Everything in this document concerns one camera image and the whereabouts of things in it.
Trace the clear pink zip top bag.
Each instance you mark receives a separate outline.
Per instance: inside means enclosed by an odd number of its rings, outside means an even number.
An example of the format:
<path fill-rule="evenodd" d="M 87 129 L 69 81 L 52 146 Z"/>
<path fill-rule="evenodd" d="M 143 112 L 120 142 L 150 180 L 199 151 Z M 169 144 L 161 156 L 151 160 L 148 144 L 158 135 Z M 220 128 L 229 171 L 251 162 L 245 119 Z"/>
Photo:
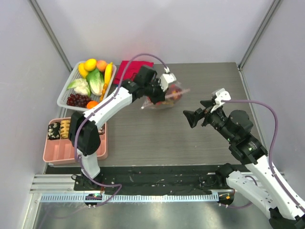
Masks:
<path fill-rule="evenodd" d="M 153 104 L 149 97 L 146 97 L 144 103 L 141 106 L 141 110 L 144 109 L 165 109 L 174 107 L 174 105 L 180 101 L 184 94 L 190 92 L 189 88 L 184 88 L 180 82 L 173 83 L 169 86 L 165 94 L 165 100 Z"/>

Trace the strawberries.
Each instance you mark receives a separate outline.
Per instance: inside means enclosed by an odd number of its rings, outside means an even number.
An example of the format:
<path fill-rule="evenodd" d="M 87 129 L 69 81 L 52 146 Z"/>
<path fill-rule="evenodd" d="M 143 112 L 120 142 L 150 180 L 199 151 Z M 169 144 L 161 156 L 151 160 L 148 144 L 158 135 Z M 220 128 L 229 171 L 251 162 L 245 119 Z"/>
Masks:
<path fill-rule="evenodd" d="M 166 99 L 172 100 L 172 101 L 180 100 L 182 97 L 181 91 L 182 91 L 182 89 L 179 86 L 177 86 L 175 84 L 171 85 L 166 93 Z"/>

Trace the dark grape bunch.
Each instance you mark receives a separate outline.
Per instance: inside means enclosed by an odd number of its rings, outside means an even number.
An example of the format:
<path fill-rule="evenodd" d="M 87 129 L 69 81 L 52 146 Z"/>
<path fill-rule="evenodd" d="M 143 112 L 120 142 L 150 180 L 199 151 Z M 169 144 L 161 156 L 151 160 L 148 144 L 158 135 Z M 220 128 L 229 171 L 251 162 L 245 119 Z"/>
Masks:
<path fill-rule="evenodd" d="M 76 106 L 76 107 L 83 107 L 85 108 L 86 105 L 91 101 L 91 98 L 87 95 L 81 94 L 70 94 L 67 98 L 66 104 L 69 106 Z"/>

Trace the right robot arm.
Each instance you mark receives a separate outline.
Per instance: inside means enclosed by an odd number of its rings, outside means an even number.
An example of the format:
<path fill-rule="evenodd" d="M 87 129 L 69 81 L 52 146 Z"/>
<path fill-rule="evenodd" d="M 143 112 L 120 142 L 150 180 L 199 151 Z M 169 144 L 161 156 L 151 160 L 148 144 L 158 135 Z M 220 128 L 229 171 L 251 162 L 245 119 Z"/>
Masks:
<path fill-rule="evenodd" d="M 253 123 L 243 110 L 234 110 L 226 116 L 222 107 L 212 100 L 201 101 L 204 109 L 184 110 L 190 127 L 199 120 L 202 126 L 212 126 L 229 143 L 231 154 L 258 179 L 258 187 L 229 163 L 216 171 L 215 182 L 220 188 L 236 189 L 268 218 L 274 229 L 303 229 L 305 227 L 305 202 L 288 185 L 281 173 L 268 158 L 261 142 L 251 134 Z"/>

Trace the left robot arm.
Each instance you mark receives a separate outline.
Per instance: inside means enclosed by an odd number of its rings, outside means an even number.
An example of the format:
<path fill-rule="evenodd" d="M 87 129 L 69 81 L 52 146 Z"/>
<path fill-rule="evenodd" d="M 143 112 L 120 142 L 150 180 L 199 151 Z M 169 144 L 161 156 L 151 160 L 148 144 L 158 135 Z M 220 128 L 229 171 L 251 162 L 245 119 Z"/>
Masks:
<path fill-rule="evenodd" d="M 75 159 L 81 165 L 85 185 L 90 190 L 97 190 L 102 183 L 97 159 L 97 150 L 101 144 L 98 131 L 121 109 L 143 96 L 149 97 L 153 104 L 164 101 L 170 84 L 176 81 L 169 68 L 164 70 L 157 78 L 156 71 L 144 65 L 133 80 L 122 81 L 117 89 L 98 105 L 83 113 L 72 114 L 68 139 L 74 147 Z"/>

